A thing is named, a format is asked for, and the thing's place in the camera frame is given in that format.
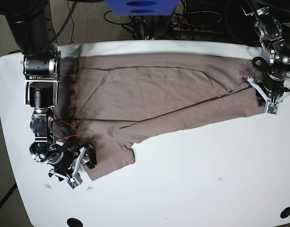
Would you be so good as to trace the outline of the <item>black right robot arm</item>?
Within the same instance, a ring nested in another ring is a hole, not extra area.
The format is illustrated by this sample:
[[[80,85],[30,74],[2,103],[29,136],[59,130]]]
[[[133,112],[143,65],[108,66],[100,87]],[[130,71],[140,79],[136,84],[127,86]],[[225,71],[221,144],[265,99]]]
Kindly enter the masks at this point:
[[[23,54],[25,104],[34,112],[30,121],[34,142],[33,159],[52,166],[49,176],[66,181],[71,187],[82,183],[79,168],[96,165],[95,150],[90,143],[80,145],[76,135],[57,137],[53,108],[58,102],[61,53],[51,21],[47,0],[0,0],[13,37]]]

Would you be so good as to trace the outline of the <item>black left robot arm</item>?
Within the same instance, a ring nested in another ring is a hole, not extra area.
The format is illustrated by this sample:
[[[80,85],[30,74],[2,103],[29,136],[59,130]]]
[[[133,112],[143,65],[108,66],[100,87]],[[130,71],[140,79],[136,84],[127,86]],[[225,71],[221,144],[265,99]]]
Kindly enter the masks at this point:
[[[260,45],[265,58],[254,57],[252,66],[261,76],[244,79],[255,90],[265,112],[276,114],[280,103],[290,95],[290,48],[284,39],[285,27],[273,16],[272,0],[230,0],[225,8],[225,22],[230,34],[247,45]]]

